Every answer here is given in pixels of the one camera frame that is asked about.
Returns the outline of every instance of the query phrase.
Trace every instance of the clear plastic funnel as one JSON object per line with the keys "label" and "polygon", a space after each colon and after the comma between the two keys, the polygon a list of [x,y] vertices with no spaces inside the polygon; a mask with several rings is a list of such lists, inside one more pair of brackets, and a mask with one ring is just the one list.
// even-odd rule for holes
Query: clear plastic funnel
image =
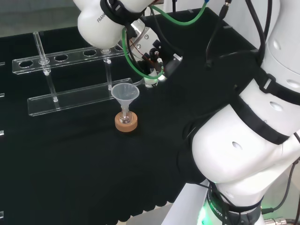
{"label": "clear plastic funnel", "polygon": [[130,123],[132,121],[129,105],[139,95],[139,89],[130,83],[119,83],[112,88],[112,96],[121,104],[122,114],[120,115],[120,121],[122,123]]}

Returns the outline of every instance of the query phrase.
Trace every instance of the green cable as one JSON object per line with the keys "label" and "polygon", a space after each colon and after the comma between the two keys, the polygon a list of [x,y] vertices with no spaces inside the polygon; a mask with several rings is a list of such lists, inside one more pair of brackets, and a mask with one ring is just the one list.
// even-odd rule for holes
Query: green cable
{"label": "green cable", "polygon": [[123,47],[123,52],[124,52],[124,55],[125,55],[125,58],[128,62],[128,64],[131,66],[131,68],[140,76],[144,77],[144,78],[148,78],[148,79],[152,79],[152,80],[155,80],[155,79],[158,79],[163,73],[164,73],[164,67],[161,67],[161,71],[160,73],[157,75],[157,76],[148,76],[146,74],[143,74],[142,72],[140,72],[137,68],[135,68],[135,66],[132,64],[132,62],[130,61],[130,58],[128,56],[128,53],[126,51],[126,44],[125,44],[125,33],[126,33],[126,30],[125,28],[123,29],[122,31],[122,47]]}
{"label": "green cable", "polygon": [[174,18],[172,18],[171,16],[169,16],[167,13],[165,13],[163,10],[157,8],[156,6],[150,6],[150,8],[158,11],[161,15],[163,15],[166,19],[168,19],[169,21],[173,22],[174,24],[177,24],[179,26],[188,26],[188,25],[191,25],[193,23],[195,23],[203,14],[205,8],[206,8],[206,2],[204,2],[200,12],[198,13],[198,15],[192,19],[191,21],[188,21],[188,22],[180,22],[178,20],[175,20]]}

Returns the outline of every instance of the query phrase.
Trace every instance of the acrylic test tube rack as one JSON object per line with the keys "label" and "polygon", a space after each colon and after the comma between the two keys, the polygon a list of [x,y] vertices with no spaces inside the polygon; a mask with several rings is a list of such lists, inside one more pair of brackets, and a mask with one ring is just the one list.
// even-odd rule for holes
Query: acrylic test tube rack
{"label": "acrylic test tube rack", "polygon": [[[31,97],[28,99],[28,114],[37,116],[65,109],[93,104],[113,99],[111,89],[118,83],[132,83],[131,78],[112,81],[111,58],[123,56],[123,49],[117,45],[111,49],[101,50],[95,47],[75,49],[65,52],[45,54],[38,32],[33,33],[39,56],[13,60],[13,73],[20,75],[35,71],[43,71],[47,80],[50,94]],[[105,63],[107,83],[97,84],[63,92],[56,92],[51,78],[51,69],[103,60]]]}

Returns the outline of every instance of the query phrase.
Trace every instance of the black table surface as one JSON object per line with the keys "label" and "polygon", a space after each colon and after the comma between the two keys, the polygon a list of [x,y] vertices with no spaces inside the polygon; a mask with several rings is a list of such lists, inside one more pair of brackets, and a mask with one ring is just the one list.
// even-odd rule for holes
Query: black table surface
{"label": "black table surface", "polygon": [[[195,17],[189,11],[176,18]],[[176,170],[177,151],[186,148],[182,130],[191,120],[226,103],[235,85],[243,89],[257,66],[251,55],[217,60],[204,68],[204,53],[217,16],[178,27],[157,16],[165,36],[184,50],[178,70],[165,83],[146,89],[130,110],[139,126],[132,134],[116,130],[116,100],[42,116],[28,115],[27,98],[49,93],[42,72],[12,73],[11,61],[37,55],[32,34],[0,38],[0,211],[7,225],[114,225],[143,210],[174,202],[185,180]],[[156,31],[153,18],[146,23]],[[41,33],[46,53],[89,46],[77,27]],[[233,29],[222,29],[212,53],[253,49]],[[112,59],[112,79],[140,80],[124,57]],[[103,61],[52,70],[56,90],[104,83]]]}

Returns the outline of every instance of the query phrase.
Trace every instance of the test tube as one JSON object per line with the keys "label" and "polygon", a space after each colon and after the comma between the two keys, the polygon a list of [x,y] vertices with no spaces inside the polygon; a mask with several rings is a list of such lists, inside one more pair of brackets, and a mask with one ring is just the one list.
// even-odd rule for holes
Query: test tube
{"label": "test tube", "polygon": [[44,49],[43,49],[43,45],[42,45],[39,33],[34,32],[33,37],[34,37],[34,40],[36,42],[38,54],[41,58],[40,61],[39,61],[39,64],[41,64],[42,67],[43,67],[43,72],[46,76],[46,80],[47,80],[49,90],[50,90],[52,98],[53,98],[53,102],[57,103],[58,98],[57,98],[55,87],[54,87],[54,84],[53,84],[53,81],[52,81],[52,78],[51,78],[51,75],[50,75],[51,69],[47,68],[47,65],[49,64],[49,59],[46,58],[46,56],[45,56],[45,52],[44,52]]}
{"label": "test tube", "polygon": [[44,49],[43,49],[43,45],[42,45],[39,33],[38,32],[33,32],[33,37],[34,37],[34,40],[35,40],[36,45],[37,45],[38,54],[41,57],[41,60],[40,60],[39,63],[41,65],[45,65],[45,64],[47,64],[47,59],[46,59],[46,56],[45,56],[45,52],[44,52]]}
{"label": "test tube", "polygon": [[112,61],[110,59],[104,59],[104,63],[105,63],[108,90],[112,90],[112,73],[111,73]]}

